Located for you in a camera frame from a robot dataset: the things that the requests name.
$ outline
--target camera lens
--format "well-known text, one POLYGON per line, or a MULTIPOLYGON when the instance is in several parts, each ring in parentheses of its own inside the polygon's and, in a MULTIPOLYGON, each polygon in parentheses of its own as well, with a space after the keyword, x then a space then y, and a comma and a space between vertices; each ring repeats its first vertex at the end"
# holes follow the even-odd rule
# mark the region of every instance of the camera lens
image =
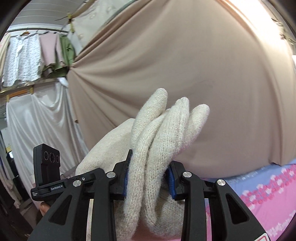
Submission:
POLYGON ((54 154, 53 153, 50 154, 49 158, 50 158, 51 162, 54 162, 54 154))
POLYGON ((44 159, 45 159, 45 160, 48 160, 48 152, 47 152, 47 151, 44 152, 44 159))

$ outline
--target white satin curtain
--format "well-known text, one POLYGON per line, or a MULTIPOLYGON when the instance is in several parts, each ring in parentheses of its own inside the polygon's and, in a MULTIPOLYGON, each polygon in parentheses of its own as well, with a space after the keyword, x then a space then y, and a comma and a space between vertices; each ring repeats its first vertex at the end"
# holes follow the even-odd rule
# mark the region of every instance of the white satin curtain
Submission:
POLYGON ((35 187, 33 148, 39 144, 58 149, 61 175, 74 175, 88 149, 74 122, 67 87, 56 82, 36 87, 34 94, 13 97, 6 105, 6 114, 15 164, 29 194, 35 187))

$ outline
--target clothes rod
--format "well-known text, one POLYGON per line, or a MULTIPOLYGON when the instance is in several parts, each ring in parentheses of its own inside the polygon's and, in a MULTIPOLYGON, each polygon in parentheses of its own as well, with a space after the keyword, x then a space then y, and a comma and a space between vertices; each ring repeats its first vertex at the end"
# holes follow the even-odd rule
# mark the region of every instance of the clothes rod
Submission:
POLYGON ((46 31, 55 31, 55 32, 61 32, 61 33, 68 33, 68 31, 65 30, 59 30, 59 29, 54 29, 54 28, 16 28, 16 29, 11 29, 7 30, 7 33, 15 32, 15 31, 27 31, 27 30, 46 30, 46 31))

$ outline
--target orange hanger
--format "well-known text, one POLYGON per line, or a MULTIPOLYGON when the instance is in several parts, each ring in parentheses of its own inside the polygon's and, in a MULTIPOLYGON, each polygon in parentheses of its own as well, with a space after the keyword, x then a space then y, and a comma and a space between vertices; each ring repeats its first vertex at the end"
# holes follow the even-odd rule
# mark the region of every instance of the orange hanger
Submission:
POLYGON ((23 32, 23 33, 21 34, 21 36, 24 36, 24 35, 27 35, 27 34, 30 34, 30 32, 28 32, 28 31, 23 32))

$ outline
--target silver screw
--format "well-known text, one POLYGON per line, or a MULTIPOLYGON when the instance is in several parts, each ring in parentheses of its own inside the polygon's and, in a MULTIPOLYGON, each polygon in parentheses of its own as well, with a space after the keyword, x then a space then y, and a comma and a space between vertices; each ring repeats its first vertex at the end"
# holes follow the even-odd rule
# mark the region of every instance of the silver screw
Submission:
POLYGON ((192 176, 192 173, 191 172, 183 172, 183 176, 188 178, 188 177, 192 176))
POLYGON ((217 183, 218 183, 219 186, 224 186, 226 184, 226 182, 224 180, 222 180, 222 179, 219 179, 217 181, 217 183))
POLYGON ((73 186, 74 187, 79 187, 81 185, 81 181, 80 180, 76 180, 73 182, 73 186))
POLYGON ((113 178, 113 177, 115 177, 115 176, 116 176, 115 172, 108 172, 108 173, 107 173, 107 177, 108 177, 108 178, 113 178))

